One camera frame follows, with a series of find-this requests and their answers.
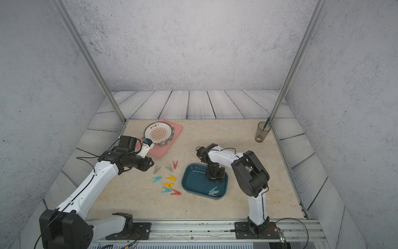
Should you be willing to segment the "teal clothespin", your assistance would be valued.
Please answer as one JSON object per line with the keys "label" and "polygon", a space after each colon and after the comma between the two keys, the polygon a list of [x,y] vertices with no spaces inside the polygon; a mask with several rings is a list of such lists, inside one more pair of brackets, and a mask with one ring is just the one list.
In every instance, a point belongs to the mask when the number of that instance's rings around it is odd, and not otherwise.
{"label": "teal clothespin", "polygon": [[155,182],[159,181],[161,178],[162,178],[162,176],[155,176],[155,177],[152,177],[151,179],[152,179],[152,182],[155,183]]}
{"label": "teal clothespin", "polygon": [[170,192],[172,192],[171,188],[163,187],[162,189],[163,190],[161,191],[161,193],[170,193]]}
{"label": "teal clothespin", "polygon": [[217,189],[217,186],[215,186],[215,187],[212,188],[208,193],[209,193],[209,194],[211,194],[211,193],[219,193],[219,190]]}

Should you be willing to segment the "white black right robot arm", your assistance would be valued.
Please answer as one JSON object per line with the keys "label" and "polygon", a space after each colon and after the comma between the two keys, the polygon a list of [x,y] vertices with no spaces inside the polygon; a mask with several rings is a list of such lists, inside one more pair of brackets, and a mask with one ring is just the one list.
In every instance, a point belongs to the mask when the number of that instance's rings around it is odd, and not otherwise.
{"label": "white black right robot arm", "polygon": [[217,144],[196,148],[197,157],[207,165],[205,177],[222,182],[225,167],[231,168],[240,189],[248,196],[248,231],[258,238],[269,225],[265,194],[268,192],[269,173],[252,151],[238,153],[234,148],[222,148]]}

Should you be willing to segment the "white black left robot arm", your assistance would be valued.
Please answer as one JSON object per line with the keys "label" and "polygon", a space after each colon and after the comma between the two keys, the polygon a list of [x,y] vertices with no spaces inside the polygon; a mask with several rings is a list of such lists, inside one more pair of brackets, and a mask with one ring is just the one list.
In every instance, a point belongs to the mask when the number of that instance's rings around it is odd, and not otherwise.
{"label": "white black left robot arm", "polygon": [[107,184],[117,175],[132,169],[147,171],[154,162],[148,153],[154,147],[150,139],[121,136],[118,145],[98,156],[98,162],[80,186],[54,210],[45,210],[39,218],[38,238],[45,249],[87,249],[102,238],[130,240],[130,249],[140,238],[148,237],[149,224],[134,225],[127,213],[113,213],[94,222],[86,220],[94,202]]}

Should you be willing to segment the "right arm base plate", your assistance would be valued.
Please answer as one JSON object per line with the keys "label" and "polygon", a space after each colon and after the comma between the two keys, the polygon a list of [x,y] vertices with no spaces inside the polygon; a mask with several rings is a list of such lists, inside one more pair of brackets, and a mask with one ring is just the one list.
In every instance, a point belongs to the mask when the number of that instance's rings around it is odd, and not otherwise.
{"label": "right arm base plate", "polygon": [[265,222],[260,226],[252,222],[235,222],[234,229],[236,239],[263,239],[279,240],[280,235],[275,222]]}

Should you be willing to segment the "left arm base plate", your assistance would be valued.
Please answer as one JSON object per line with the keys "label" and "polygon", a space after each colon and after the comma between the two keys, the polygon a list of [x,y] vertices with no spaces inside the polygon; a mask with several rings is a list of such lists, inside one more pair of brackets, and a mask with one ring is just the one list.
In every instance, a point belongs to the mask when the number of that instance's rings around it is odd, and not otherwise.
{"label": "left arm base plate", "polygon": [[126,222],[123,230],[107,236],[106,240],[148,240],[151,223]]}

